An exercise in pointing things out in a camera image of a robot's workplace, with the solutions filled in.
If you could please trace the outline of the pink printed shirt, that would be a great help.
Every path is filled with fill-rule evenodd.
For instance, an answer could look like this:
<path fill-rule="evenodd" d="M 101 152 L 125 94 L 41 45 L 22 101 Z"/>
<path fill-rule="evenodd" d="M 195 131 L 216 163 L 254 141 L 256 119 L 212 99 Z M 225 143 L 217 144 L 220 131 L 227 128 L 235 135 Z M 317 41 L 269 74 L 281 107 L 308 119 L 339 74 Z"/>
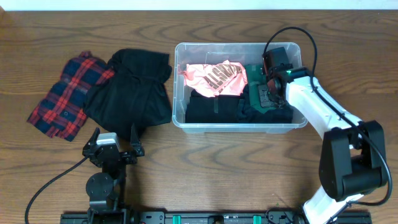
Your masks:
<path fill-rule="evenodd" d="M 246 69 L 239 62 L 225 60 L 218 64 L 187 64 L 184 82 L 202 96 L 239 96 L 248 83 Z"/>

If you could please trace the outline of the red navy plaid shirt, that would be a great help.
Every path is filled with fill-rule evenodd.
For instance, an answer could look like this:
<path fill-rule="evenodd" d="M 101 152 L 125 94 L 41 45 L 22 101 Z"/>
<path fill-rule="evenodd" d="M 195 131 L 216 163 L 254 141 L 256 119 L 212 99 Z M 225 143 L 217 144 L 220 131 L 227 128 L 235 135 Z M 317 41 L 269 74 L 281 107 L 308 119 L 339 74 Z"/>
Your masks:
<path fill-rule="evenodd" d="M 73 141 L 87 120 L 86 94 L 112 78 L 115 71 L 91 52 L 82 52 L 64 66 L 60 79 L 31 112 L 27 122 L 46 136 Z"/>

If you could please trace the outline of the black taped cloth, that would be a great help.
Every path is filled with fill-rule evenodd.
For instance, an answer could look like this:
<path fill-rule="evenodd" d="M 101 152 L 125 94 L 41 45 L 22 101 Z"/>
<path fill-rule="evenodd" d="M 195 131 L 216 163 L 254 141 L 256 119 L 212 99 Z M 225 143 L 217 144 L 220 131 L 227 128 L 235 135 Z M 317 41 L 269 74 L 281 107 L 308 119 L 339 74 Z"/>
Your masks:
<path fill-rule="evenodd" d="M 185 112 L 186 123 L 237 123 L 236 109 L 241 96 L 205 97 L 193 90 Z"/>

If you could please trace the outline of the green taped cloth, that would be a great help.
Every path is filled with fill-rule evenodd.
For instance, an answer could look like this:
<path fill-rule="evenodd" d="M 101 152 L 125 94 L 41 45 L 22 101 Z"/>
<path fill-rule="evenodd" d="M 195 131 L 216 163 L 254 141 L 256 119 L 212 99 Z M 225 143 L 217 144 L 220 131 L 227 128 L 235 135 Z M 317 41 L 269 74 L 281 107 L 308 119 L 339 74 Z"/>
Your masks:
<path fill-rule="evenodd" d="M 266 77 L 262 73 L 262 65 L 245 65 L 244 68 L 246 70 L 248 81 L 249 102 L 251 107 L 262 114 L 265 114 L 269 110 L 274 110 L 274 105 L 270 105 L 265 108 L 261 106 L 258 86 L 266 84 Z"/>

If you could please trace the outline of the navy cloth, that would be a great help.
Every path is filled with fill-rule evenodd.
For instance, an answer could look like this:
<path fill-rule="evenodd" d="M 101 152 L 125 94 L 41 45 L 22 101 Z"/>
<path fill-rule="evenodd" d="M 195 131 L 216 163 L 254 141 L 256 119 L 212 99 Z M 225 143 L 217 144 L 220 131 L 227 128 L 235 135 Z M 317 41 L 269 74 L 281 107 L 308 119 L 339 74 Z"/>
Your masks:
<path fill-rule="evenodd" d="M 236 109 L 236 121 L 238 123 L 291 123 L 293 115 L 294 111 L 289 106 L 262 108 L 259 97 L 250 95 L 249 85 L 244 87 Z"/>

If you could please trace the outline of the large black garment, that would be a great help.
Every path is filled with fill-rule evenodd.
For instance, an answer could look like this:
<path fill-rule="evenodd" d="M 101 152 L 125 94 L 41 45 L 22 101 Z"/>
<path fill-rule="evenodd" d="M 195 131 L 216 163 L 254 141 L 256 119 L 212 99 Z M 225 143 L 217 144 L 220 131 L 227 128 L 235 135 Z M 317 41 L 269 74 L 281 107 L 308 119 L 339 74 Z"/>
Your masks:
<path fill-rule="evenodd" d="M 83 111 L 88 117 L 127 141 L 131 129 L 140 136 L 149 126 L 171 122 L 172 107 L 165 89 L 172 72 L 169 54 L 122 49 L 108 65 L 114 76 L 86 94 Z"/>

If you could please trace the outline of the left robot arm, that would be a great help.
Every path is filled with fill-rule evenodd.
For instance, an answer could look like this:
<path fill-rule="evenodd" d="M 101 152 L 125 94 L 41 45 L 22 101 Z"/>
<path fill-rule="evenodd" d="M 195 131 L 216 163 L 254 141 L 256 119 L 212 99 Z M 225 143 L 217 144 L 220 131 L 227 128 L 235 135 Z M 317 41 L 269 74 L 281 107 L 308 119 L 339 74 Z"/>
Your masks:
<path fill-rule="evenodd" d="M 137 158 L 145 155 L 134 126 L 131 127 L 130 147 L 129 151 L 121 152 L 118 135 L 101 134 L 98 128 L 83 147 L 82 155 L 101 169 L 86 183 L 90 198 L 86 223 L 139 223 L 136 212 L 124 202 L 126 166 L 136 164 Z"/>

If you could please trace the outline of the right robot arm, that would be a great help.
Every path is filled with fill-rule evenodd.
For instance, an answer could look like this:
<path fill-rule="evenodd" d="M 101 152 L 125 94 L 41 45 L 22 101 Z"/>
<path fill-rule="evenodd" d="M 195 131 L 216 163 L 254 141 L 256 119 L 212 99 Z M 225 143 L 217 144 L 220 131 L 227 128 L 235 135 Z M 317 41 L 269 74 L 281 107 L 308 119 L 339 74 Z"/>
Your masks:
<path fill-rule="evenodd" d="M 294 107 L 322 138 L 321 186 L 294 215 L 294 223 L 336 223 L 345 209 L 363 204 L 363 196 L 383 186 L 387 194 L 376 205 L 386 203 L 392 176 L 382 126 L 346 111 L 320 86 L 311 70 L 293 66 L 285 48 L 265 49 L 262 59 L 265 96 L 279 106 Z"/>

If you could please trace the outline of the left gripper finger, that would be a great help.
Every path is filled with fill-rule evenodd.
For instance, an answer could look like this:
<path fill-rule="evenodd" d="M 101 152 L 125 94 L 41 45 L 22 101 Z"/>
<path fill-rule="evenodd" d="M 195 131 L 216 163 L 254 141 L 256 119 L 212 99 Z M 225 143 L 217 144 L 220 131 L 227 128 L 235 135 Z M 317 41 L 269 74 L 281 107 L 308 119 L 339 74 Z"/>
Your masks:
<path fill-rule="evenodd" d="M 139 140 L 139 136 L 137 134 L 135 124 L 132 124 L 132 126 L 131 126 L 130 146 L 136 152 L 141 152 L 142 151 L 142 144 L 141 144 L 141 142 Z"/>
<path fill-rule="evenodd" d="M 89 146 L 96 145 L 96 140 L 97 140 L 99 134 L 100 134 L 100 129 L 99 128 L 95 128 L 93 134 L 91 135 L 91 137 L 90 137 L 90 139 L 88 141 L 88 145 Z"/>

